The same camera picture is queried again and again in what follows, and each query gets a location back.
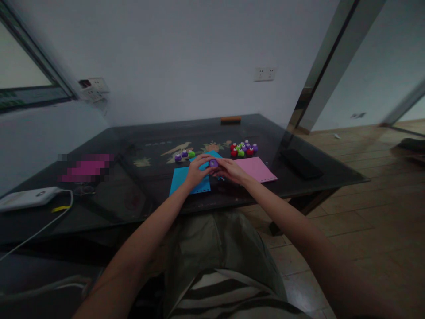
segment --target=window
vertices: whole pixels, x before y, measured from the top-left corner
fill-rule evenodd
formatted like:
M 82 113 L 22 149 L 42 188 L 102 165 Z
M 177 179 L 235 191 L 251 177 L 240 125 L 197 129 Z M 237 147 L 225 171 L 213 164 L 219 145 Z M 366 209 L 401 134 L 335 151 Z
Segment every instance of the window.
M 70 87 L 0 0 L 0 113 L 75 99 Z

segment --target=striped shirt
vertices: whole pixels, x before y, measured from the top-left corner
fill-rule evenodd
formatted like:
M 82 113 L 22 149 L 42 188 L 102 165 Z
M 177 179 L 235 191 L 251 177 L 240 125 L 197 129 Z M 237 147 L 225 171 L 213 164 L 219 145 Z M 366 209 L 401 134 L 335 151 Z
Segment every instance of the striped shirt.
M 310 318 L 268 287 L 226 269 L 204 270 L 180 295 L 170 319 Z

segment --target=orange object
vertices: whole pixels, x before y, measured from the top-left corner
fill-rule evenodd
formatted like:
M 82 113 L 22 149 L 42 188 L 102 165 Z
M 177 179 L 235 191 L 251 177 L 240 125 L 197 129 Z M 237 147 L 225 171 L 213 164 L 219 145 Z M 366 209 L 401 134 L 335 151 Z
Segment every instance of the orange object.
M 242 117 L 222 117 L 221 123 L 222 124 L 240 124 Z

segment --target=table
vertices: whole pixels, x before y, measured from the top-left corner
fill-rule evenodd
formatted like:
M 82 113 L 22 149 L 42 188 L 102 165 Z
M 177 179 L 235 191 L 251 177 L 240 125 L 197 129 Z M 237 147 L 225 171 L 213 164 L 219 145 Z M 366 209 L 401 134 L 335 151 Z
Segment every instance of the table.
M 50 186 L 71 190 L 92 186 L 96 190 L 93 195 L 76 196 L 74 206 L 66 216 L 46 229 L 32 244 L 28 243 L 27 247 L 38 249 L 37 243 L 40 243 L 43 250 L 50 240 L 49 249 L 59 251 L 64 246 L 72 246 L 76 236 L 80 240 L 94 232 L 138 225 L 168 197 L 174 169 L 189 165 L 188 162 L 175 163 L 176 152 L 184 148 L 192 148 L 198 153 L 216 150 L 223 157 L 230 157 L 231 143 L 243 140 L 258 144 L 256 156 L 278 178 L 264 185 L 281 198 L 291 198 L 289 203 L 305 215 L 340 187 L 368 181 L 365 176 L 259 114 L 242 116 L 240 124 L 221 125 L 219 118 L 213 118 L 109 128 L 63 156 L 62 161 L 48 166 L 11 190 L 16 192 Z M 285 149 L 296 149 L 324 175 L 318 179 L 303 180 L 282 160 L 279 152 Z M 76 161 L 84 159 L 85 154 L 111 154 L 111 167 L 88 184 L 59 182 L 58 176 L 75 166 Z M 210 177 L 210 181 L 211 192 L 190 195 L 181 214 L 255 203 L 243 187 L 214 177 Z M 69 196 L 64 193 L 43 207 L 0 214 L 0 245 L 8 245 L 9 248 L 30 237 L 55 217 L 50 213 L 52 208 L 68 202 Z M 274 223 L 270 225 L 270 231 L 274 235 L 280 234 Z M 65 237 L 72 238 L 72 241 L 61 242 L 60 238 Z M 74 250 L 86 245 L 86 242 L 80 242 Z M 91 249 L 102 250 L 104 246 L 98 241 Z

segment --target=white power bank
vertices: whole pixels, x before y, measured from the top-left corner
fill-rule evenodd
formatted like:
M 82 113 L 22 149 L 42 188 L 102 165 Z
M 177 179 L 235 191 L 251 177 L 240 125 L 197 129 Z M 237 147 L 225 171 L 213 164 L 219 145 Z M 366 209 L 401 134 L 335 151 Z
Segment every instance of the white power bank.
M 0 200 L 0 212 L 46 205 L 58 190 L 59 187 L 47 187 L 11 193 Z

